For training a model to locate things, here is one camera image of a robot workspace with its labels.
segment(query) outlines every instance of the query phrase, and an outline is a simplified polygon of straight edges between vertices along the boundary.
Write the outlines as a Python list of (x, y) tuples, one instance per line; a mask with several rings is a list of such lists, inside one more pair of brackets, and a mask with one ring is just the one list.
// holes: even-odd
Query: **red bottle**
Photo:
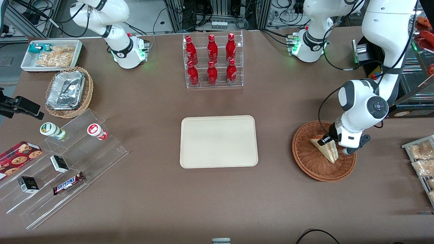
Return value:
[(210, 86), (216, 86), (217, 85), (217, 69), (214, 67), (214, 61), (210, 60), (208, 62), (208, 83)]
[(188, 60), (193, 61), (193, 65), (197, 65), (197, 52), (196, 47), (191, 42), (191, 36), (185, 37), (185, 42), (187, 42), (187, 46), (185, 47), (185, 51), (187, 52)]
[(237, 78), (237, 68), (235, 67), (235, 59), (229, 58), (229, 66), (226, 69), (226, 82), (229, 85), (235, 85)]
[(227, 35), (227, 43), (226, 43), (226, 61), (229, 62), (230, 58), (235, 59), (235, 54), (237, 51), (235, 50), (237, 45), (235, 44), (235, 35), (233, 33), (229, 33)]
[(196, 67), (193, 65), (193, 61), (189, 60), (187, 62), (187, 73), (188, 73), (188, 78), (190, 79), (190, 83), (192, 86), (198, 86), (199, 85), (199, 75), (197, 73), (197, 69)]
[(208, 36), (208, 57), (214, 64), (218, 63), (218, 48), (213, 34)]

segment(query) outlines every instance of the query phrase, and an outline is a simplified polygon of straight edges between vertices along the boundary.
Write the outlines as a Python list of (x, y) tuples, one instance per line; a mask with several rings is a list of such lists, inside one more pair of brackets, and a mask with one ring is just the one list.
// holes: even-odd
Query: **wicker basket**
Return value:
[[(331, 123), (322, 122), (329, 128)], [(298, 166), (310, 177), (326, 182), (340, 181), (347, 177), (354, 169), (356, 154), (344, 155), (343, 147), (336, 145), (339, 158), (334, 164), (330, 163), (324, 155), (311, 143), (310, 139), (324, 135), (318, 121), (302, 125), (293, 138), (293, 155)]]
[[(54, 109), (48, 108), (47, 105), (45, 105), (45, 108), (47, 109), (49, 114), (56, 116), (56, 117), (61, 117), (64, 119), (71, 119), (71, 118), (77, 117), (80, 114), (84, 113), (86, 111), (86, 109), (89, 107), (90, 100), (92, 99), (92, 92), (93, 92), (92, 77), (90, 77), (89, 73), (81, 67), (74, 67), (74, 68), (62, 70), (61, 72), (65, 73), (65, 72), (73, 72), (73, 71), (80, 71), (86, 75), (86, 81), (84, 84), (85, 87), (83, 89), (82, 102), (81, 102), (80, 107), (76, 110), (54, 110)], [(54, 77), (53, 77), (53, 79), (51, 79), (51, 82), (48, 85), (48, 89), (47, 89), (47, 92), (45, 94), (46, 99), (48, 99), (48, 95), (50, 94), (51, 86), (53, 85), (53, 81), (54, 81)]]

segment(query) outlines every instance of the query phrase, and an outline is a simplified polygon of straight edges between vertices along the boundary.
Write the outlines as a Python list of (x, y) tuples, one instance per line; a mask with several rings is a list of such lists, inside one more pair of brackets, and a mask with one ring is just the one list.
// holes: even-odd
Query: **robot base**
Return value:
[(132, 69), (142, 62), (148, 61), (149, 42), (145, 42), (143, 39), (135, 36), (131, 36), (130, 38), (133, 41), (133, 48), (125, 58), (116, 57), (112, 52), (115, 61), (124, 69)]
[(312, 51), (306, 43), (303, 41), (303, 35), (306, 30), (300, 30), (299, 32), (294, 32), (292, 36), (286, 38), (286, 43), (292, 44), (294, 46), (288, 47), (288, 54), (290, 56), (296, 56), (301, 61), (306, 63), (313, 63), (319, 59), (323, 54), (321, 43), (314, 46), (316, 51)]

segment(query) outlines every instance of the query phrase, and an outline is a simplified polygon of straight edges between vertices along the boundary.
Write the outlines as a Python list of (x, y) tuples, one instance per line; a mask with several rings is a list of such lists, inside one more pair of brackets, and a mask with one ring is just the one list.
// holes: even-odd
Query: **table surface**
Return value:
[[(0, 241), (8, 243), (295, 243), (321, 228), (341, 243), (428, 243), (434, 239), (429, 200), (401, 145), (433, 134), (431, 119), (387, 119), (369, 129), (372, 140), (357, 152), (357, 165), (342, 181), (324, 183), (300, 170), (291, 152), (302, 124), (317, 119), (318, 106), (335, 88), (364, 72), (333, 69), (322, 57), (303, 63), (259, 31), (244, 31), (244, 87), (187, 90), (182, 35), (157, 36), (149, 61), (121, 69), (103, 39), (82, 39), (79, 65), (93, 78), (90, 108), (130, 153), (43, 222), (26, 230), (17, 215), (0, 212)], [(359, 27), (333, 31), (328, 58), (352, 60)], [(15, 95), (45, 103), (53, 74), (23, 72)], [(322, 112), (342, 113), (336, 96)], [(181, 121), (186, 117), (251, 115), (259, 162), (254, 167), (184, 169), (179, 164)], [(43, 122), (69, 120), (48, 114), (5, 119), (0, 151), (21, 140), (40, 142)], [(301, 243), (333, 243), (311, 233)]]

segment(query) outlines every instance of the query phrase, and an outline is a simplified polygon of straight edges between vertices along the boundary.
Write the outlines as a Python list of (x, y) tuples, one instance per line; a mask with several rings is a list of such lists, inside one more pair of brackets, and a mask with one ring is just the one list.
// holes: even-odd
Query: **cookie box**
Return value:
[(41, 154), (39, 146), (24, 141), (0, 154), (0, 181)]

